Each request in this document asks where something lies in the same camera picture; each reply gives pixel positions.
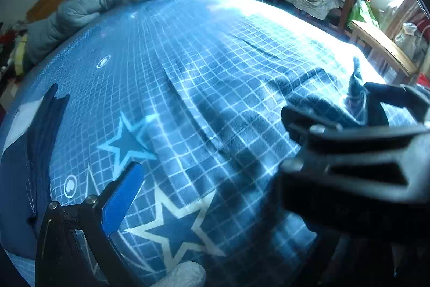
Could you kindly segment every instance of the screw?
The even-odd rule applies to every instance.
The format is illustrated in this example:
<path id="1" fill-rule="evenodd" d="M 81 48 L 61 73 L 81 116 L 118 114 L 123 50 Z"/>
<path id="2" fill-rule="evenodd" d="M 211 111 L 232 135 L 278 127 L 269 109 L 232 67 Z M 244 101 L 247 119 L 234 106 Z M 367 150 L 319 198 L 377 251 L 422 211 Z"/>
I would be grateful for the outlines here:
<path id="1" fill-rule="evenodd" d="M 314 124 L 309 128 L 309 131 L 314 134 L 322 134 L 325 132 L 325 126 L 322 124 Z"/>
<path id="2" fill-rule="evenodd" d="M 58 202 L 57 202 L 57 201 L 52 201 L 52 202 L 48 205 L 48 208 L 49 208 L 50 210 L 54 210 L 55 208 L 57 208 L 57 206 L 58 206 Z"/>
<path id="3" fill-rule="evenodd" d="M 299 172 L 304 166 L 300 158 L 287 158 L 282 162 L 282 168 L 288 172 Z"/>
<path id="4" fill-rule="evenodd" d="M 88 204 L 93 204 L 95 201 L 97 201 L 97 196 L 96 195 L 89 195 L 85 199 L 85 202 L 88 203 Z"/>

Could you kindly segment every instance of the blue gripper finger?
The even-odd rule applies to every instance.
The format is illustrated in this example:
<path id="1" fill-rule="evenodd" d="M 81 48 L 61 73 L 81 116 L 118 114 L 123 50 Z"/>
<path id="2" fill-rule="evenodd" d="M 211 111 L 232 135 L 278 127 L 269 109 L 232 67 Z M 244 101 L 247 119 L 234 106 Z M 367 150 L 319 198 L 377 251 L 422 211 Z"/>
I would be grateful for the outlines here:
<path id="1" fill-rule="evenodd" d="M 139 163 L 133 163 L 124 172 L 125 177 L 102 209 L 102 229 L 108 237 L 120 228 L 145 178 L 145 172 Z"/>

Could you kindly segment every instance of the clothing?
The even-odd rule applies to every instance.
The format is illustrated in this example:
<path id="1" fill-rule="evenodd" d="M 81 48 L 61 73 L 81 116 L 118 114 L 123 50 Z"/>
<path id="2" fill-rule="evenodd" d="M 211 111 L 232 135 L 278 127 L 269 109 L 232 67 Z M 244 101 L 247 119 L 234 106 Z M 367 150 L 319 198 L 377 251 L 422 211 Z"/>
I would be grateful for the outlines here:
<path id="1" fill-rule="evenodd" d="M 324 20 L 330 10 L 340 8 L 345 0 L 294 0 L 297 9 L 306 11 L 309 15 Z"/>
<path id="2" fill-rule="evenodd" d="M 69 100 L 69 95 L 57 99 L 57 88 L 48 90 L 29 128 L 5 149 L 0 162 L 0 239 L 8 252 L 23 258 L 35 258 L 51 202 L 49 163 Z"/>

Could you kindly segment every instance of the green bag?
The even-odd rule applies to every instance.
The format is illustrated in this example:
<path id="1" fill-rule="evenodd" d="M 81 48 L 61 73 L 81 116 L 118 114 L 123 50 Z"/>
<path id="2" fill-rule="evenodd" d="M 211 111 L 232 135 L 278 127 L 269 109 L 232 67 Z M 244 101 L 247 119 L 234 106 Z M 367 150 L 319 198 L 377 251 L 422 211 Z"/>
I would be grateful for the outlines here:
<path id="1" fill-rule="evenodd" d="M 352 30 L 351 21 L 361 21 L 366 23 L 372 23 L 374 26 L 379 28 L 379 24 L 373 15 L 373 12 L 370 8 L 369 2 L 357 0 L 354 6 L 351 9 L 351 12 L 348 17 L 347 26 Z"/>

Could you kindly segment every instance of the bed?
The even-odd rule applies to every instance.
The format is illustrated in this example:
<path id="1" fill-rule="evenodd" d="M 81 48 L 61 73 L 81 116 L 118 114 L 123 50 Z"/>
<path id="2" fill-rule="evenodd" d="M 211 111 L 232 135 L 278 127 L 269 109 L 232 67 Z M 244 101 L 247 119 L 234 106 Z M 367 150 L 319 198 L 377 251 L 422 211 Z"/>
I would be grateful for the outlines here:
<path id="1" fill-rule="evenodd" d="M 18 107 L 57 83 L 70 101 L 49 169 L 53 200 L 81 203 L 141 162 L 145 182 L 115 244 L 145 285 L 193 260 L 208 286 L 275 286 L 315 239 L 271 190 L 280 161 L 298 151 L 281 108 L 365 126 L 366 81 L 383 82 L 357 47 L 270 5 L 134 0 L 29 73 L 0 145 Z M 384 109 L 392 126 L 412 123 L 405 110 Z M 34 262 L 10 257 L 34 285 Z"/>

